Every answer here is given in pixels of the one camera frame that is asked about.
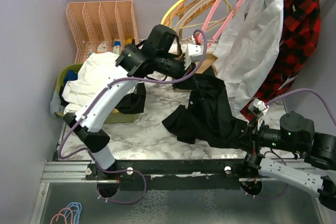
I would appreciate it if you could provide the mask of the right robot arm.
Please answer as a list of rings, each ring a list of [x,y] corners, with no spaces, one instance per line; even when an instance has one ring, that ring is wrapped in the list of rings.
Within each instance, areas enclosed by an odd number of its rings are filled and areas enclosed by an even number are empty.
[[[335,210],[335,136],[316,132],[314,122],[296,112],[280,118],[280,128],[271,129],[262,120],[249,123],[251,151],[241,164],[246,177],[275,178],[314,196],[319,202]],[[260,153],[262,147],[302,155],[304,162],[324,170],[319,176],[298,171],[272,161]]]

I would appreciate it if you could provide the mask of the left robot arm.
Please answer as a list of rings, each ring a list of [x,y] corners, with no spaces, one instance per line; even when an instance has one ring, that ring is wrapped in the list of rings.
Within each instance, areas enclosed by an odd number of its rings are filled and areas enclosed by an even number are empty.
[[[204,33],[197,29],[192,36],[196,41],[186,45],[183,60],[169,52],[173,42],[180,42],[178,34],[165,25],[153,27],[147,39],[127,44],[116,59],[116,73],[79,111],[66,113],[64,121],[84,143],[92,159],[97,163],[98,173],[104,179],[115,175],[115,157],[108,148],[109,136],[102,126],[109,114],[126,94],[140,82],[160,83],[147,76],[158,72],[171,80],[169,84],[189,79],[206,58],[207,42]]]

